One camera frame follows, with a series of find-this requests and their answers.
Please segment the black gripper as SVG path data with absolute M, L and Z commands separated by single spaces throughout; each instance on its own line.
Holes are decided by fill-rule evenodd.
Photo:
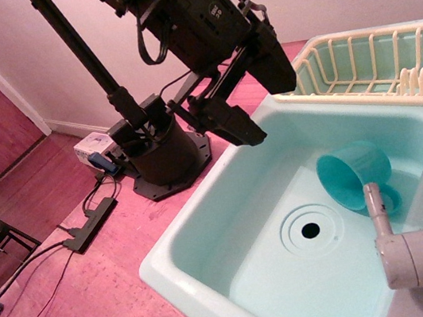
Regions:
M 294 91 L 297 74 L 273 28 L 248 17 L 231 0 L 100 0 L 118 17 L 135 16 L 138 52 L 159 65 L 169 52 L 193 72 L 206 72 L 245 49 L 247 72 L 271 95 Z M 239 106 L 220 97 L 188 100 L 194 127 L 235 146 L 260 145 L 266 133 Z

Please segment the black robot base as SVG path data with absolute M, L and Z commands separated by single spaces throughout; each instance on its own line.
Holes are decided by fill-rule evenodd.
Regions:
M 138 128 L 123 118 L 107 133 L 124 154 L 134 192 L 159 202 L 192 186 L 212 159 L 210 141 L 183 130 L 160 95 L 146 98 L 139 110 Z

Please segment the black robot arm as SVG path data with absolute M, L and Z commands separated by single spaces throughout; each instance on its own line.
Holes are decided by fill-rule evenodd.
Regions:
M 188 67 L 187 80 L 170 101 L 158 95 L 138 103 L 115 82 L 93 51 L 52 0 L 30 0 L 107 93 L 124 118 L 116 137 L 127 157 L 164 141 L 173 121 L 180 118 L 197 133 L 212 132 L 234 145 L 257 145 L 260 129 L 228 97 L 241 78 L 252 75 L 272 95 L 291 92 L 296 73 L 264 5 L 251 0 L 100 0 L 117 16 L 133 14 L 136 30 L 150 31 L 160 44 L 151 56 L 143 36 L 138 51 L 148 65 L 159 65 L 169 53 Z

